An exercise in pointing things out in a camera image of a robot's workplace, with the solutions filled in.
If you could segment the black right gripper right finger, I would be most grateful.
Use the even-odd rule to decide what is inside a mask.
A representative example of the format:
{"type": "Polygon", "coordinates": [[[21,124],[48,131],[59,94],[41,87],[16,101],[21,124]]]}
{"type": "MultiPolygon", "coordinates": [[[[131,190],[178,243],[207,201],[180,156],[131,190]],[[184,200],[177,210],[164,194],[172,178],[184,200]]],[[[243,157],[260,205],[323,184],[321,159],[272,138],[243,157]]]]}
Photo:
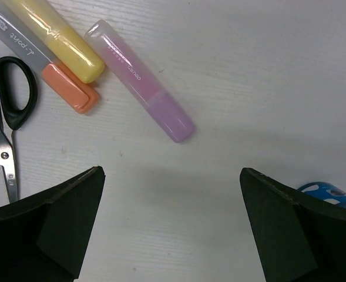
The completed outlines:
{"type": "Polygon", "coordinates": [[[346,281],[346,209],[252,169],[240,186],[267,281],[346,281]]]}

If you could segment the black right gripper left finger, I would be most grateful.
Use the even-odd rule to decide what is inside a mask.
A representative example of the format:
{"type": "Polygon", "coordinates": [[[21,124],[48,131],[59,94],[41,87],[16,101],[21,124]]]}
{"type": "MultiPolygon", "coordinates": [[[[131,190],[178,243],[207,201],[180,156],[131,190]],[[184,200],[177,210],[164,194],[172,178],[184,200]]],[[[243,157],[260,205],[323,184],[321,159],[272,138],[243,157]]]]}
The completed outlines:
{"type": "Polygon", "coordinates": [[[95,166],[0,207],[0,281],[79,278],[104,184],[95,166]]]}

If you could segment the purple highlighter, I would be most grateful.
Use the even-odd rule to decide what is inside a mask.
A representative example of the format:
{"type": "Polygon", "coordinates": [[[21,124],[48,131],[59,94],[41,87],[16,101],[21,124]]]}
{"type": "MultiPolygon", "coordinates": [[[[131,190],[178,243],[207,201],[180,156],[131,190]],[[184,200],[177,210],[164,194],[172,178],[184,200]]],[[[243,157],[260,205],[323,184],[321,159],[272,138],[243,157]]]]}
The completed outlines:
{"type": "Polygon", "coordinates": [[[190,116],[106,21],[94,23],[84,39],[172,141],[193,134],[190,116]]]}

